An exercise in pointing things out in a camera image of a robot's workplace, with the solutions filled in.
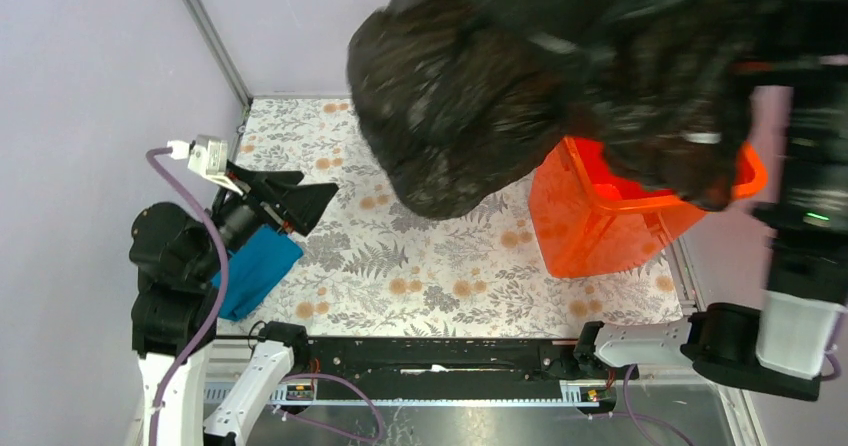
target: patterned table surface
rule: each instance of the patterned table surface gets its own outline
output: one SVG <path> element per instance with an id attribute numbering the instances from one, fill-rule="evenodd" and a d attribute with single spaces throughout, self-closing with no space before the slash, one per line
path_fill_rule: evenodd
<path id="1" fill-rule="evenodd" d="M 305 325 L 312 335 L 575 337 L 601 319 L 679 319 L 663 254 L 635 270 L 577 280 L 545 270 L 527 209 L 528 176 L 467 217 L 431 222 L 395 199 L 360 138 L 346 100 L 257 99 L 238 163 L 294 170 L 340 191 L 308 238 L 304 257 L 239 323 Z"/>

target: orange bin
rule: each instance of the orange bin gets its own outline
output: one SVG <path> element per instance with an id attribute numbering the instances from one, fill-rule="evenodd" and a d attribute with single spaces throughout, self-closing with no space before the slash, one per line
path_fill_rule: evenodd
<path id="1" fill-rule="evenodd" d="M 734 198 L 759 193 L 768 175 L 742 148 Z M 530 216 L 551 275 L 581 278 L 645 264 L 707 213 L 670 191 L 649 193 L 614 176 L 601 144 L 566 138 L 536 171 Z"/>

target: blue cloth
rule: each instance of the blue cloth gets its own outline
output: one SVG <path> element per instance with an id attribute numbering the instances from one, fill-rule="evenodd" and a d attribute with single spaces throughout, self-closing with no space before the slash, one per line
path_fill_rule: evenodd
<path id="1" fill-rule="evenodd" d="M 219 318 L 239 321 L 250 314 L 303 256 L 288 236 L 263 226 L 230 258 L 230 283 Z M 212 278 L 221 285 L 221 273 Z"/>

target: black plastic bag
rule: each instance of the black plastic bag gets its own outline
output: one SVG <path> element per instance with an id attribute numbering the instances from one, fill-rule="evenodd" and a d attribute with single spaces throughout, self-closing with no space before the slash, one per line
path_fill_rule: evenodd
<path id="1" fill-rule="evenodd" d="M 798 1 L 392 0 L 354 35 L 348 79 L 363 136 L 421 216 L 465 214 L 564 134 L 721 210 L 751 128 L 732 67 Z"/>

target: floral tablecloth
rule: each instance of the floral tablecloth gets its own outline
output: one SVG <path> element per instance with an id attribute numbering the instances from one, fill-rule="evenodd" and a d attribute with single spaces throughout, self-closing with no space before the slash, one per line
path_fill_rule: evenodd
<path id="1" fill-rule="evenodd" d="M 578 280 L 545 270 L 527 209 L 532 175 L 467 217 L 431 222 L 395 199 L 346 100 L 257 99 L 238 163 L 302 170 L 340 191 L 304 257 L 248 318 L 307 326 L 311 335 L 575 337 L 588 320 L 679 319 L 663 254 L 635 270 Z"/>

